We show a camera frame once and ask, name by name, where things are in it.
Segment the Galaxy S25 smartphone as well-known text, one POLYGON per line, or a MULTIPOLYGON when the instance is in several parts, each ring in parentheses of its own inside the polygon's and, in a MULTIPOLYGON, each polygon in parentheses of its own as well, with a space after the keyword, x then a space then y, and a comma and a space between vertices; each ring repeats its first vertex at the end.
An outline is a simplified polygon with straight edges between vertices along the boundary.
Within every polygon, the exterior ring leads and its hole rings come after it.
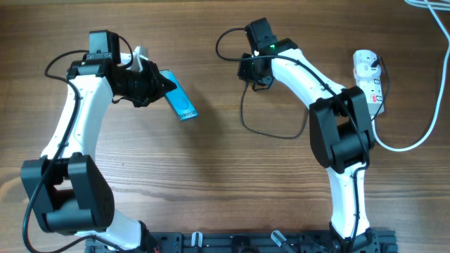
POLYGON ((186 121, 188 119, 197 117, 197 110, 188 98, 186 92, 183 90, 173 72, 171 70, 160 70, 160 74, 176 84, 175 90, 166 93, 165 98, 179 120, 186 121))

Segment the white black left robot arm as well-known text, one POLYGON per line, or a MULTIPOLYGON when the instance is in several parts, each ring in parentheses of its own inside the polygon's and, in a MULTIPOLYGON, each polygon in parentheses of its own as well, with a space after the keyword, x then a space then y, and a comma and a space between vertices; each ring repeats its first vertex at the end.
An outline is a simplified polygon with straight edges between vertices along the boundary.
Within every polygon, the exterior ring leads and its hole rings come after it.
POLYGON ((96 144, 110 104, 121 100, 146 107, 176 84, 137 52, 120 53, 123 38, 92 31, 89 48, 68 68, 67 98, 49 144, 36 160, 24 161, 20 177, 29 203, 45 233, 72 235, 114 252, 159 252, 146 225, 115 208, 113 192, 95 163, 96 144))

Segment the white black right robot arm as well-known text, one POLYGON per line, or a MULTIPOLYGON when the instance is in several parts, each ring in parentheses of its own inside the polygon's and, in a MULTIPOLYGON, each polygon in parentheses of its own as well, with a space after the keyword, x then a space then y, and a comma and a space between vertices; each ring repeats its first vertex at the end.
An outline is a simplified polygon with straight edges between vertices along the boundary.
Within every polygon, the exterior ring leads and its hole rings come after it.
POLYGON ((331 228, 344 242, 358 241, 370 228, 364 176, 375 142, 364 92, 327 78, 295 42, 277 39, 266 18, 251 22, 244 31, 251 48, 240 59, 246 78, 260 86, 279 81, 308 108, 311 150, 330 180, 331 228))

